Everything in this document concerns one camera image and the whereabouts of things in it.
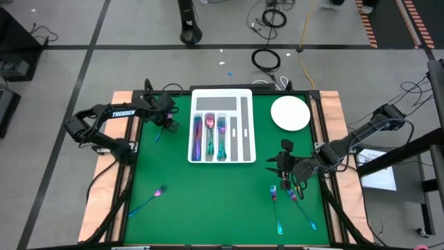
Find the white paper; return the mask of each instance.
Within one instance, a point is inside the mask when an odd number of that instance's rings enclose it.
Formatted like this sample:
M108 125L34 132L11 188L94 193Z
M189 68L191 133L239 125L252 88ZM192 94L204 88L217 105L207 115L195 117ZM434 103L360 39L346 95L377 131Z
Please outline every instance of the white paper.
M362 163L367 163L373 159L376 159L386 152L376 151L372 149L364 149L361 153L359 153L356 157L357 166L360 167L363 165ZM383 190L392 190L396 191L396 182L395 176L393 175L392 166L387 167L386 169L379 170L376 173L367 175L361 178L362 186L365 188L378 188Z

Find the chair wheel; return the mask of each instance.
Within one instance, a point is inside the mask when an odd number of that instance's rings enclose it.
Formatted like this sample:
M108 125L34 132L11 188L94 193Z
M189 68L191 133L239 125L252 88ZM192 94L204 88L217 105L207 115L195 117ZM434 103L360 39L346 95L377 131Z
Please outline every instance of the chair wheel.
M430 235L428 235L428 234L425 232L425 229L423 229L423 228L418 228L418 229L416 229L416 233L417 233L419 236L421 236L422 238L425 238L425 239L428 239L428 238L430 237Z

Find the white plate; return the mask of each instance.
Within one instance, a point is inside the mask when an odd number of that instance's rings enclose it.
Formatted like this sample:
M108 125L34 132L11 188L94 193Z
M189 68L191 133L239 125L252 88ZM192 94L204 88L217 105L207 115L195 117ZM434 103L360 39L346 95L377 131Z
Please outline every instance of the white plate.
M271 106L271 118L286 131L298 131L310 121L310 110L307 104L297 97L280 97Z

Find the gray floor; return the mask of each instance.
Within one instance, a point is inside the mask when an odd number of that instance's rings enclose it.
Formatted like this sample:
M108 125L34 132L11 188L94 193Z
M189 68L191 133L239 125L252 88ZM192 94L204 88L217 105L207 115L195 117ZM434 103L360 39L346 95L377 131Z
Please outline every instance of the gray floor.
M196 1L199 25L204 31L202 43L263 43L245 25L246 13L254 3L232 0L202 6ZM32 22L47 25L60 36L55 44L89 44L102 5L103 0L82 0L82 3L16 0L4 7L29 30ZM368 44L354 2L346 1L343 7L340 12L316 11L306 42ZM279 31L280 36L273 43L298 43L307 9L306 1L298 1L288 14L292 25L287 24ZM256 14L252 14L251 19L258 16L260 10L252 13ZM98 43L180 44L178 22L176 1L113 0ZM335 28L338 25L347 25L347 28ZM268 80L252 65L252 52L248 49L95 51L75 111L109 102L114 91L141 89L145 78L150 78L155 89L167 83L179 83L188 88L190 85ZM296 52L284 49L276 52L282 58L277 75L292 80L296 89L309 89ZM433 52L436 58L444 57L444 51ZM302 56L317 89L339 91L348 123L401 93L401 82L419 81L427 71L427 57L421 50L306 50ZM10 87L22 95L22 101L6 138L0 140L2 249L17 248L84 57L85 51L45 51L31 82L10 83ZM258 56L258 60L262 64L272 61L266 56ZM407 96L399 102L398 108L407 113L413 110L414 101L415 96ZM438 118L434 102L426 103L409 119L416 126L415 138L435 129ZM368 143L398 146L405 143L408 133L406 126L398 132L375 135ZM427 154L424 161L429 161ZM76 243L85 209L85 192L95 163L96 155L92 151L78 149L70 137L65 137L29 248ZM425 171L433 177L431 168L426 167ZM419 205L395 203L367 193L364 196L375 231L379 232L379 221L384 222L382 239L387 244L413 247L444 238L444 215L436 194L431 195L431 200L438 235L429 240L413 232L422 226Z

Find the wooden table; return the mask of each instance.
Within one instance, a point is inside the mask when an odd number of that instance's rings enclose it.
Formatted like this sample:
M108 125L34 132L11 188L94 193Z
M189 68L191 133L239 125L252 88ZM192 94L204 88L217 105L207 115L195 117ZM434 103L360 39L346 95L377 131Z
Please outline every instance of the wooden table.
M347 127L345 125L345 119L339 99L339 93L335 91L321 91L321 103L324 112L325 125L327 127L328 139L337 140L345 137ZM112 98L112 103L131 102L133 92L115 92ZM319 114L317 112L316 102L311 100L313 118L316 127L316 131L321 131L321 123L319 120ZM130 140L135 140L137 130L137 120L135 117L133 127L130 135ZM123 138L125 135L126 125L128 118L110 119L107 121L105 127L105 134L112 138ZM319 142L324 142L325 139L322 133L317 133L317 139ZM99 174L109 164L114 161L111 155L99 156L96 165L96 171L94 175ZM350 158L349 165L356 167L353 157ZM110 211L112 195L117 179L118 167L113 167L100 177L93 185L87 207L85 209L85 216L83 218L82 227L80 229L79 241L86 240L96 228L103 221L107 213ZM367 225L366 211L364 207L364 197L362 194L361 184L356 172L349 170L342 173L337 173L337 182L339 186L339 192L341 195L341 201L343 210L351 219L353 224L361 231L362 235L370 241L373 241L373 235ZM126 179L123 178L122 187L126 184ZM333 221L334 237L337 242L342 242L340 234L339 221L335 211L330 208ZM120 230L120 222L122 218L122 209L116 216L114 221L114 230L111 239L117 240ZM354 242L351 235L349 235L350 242Z

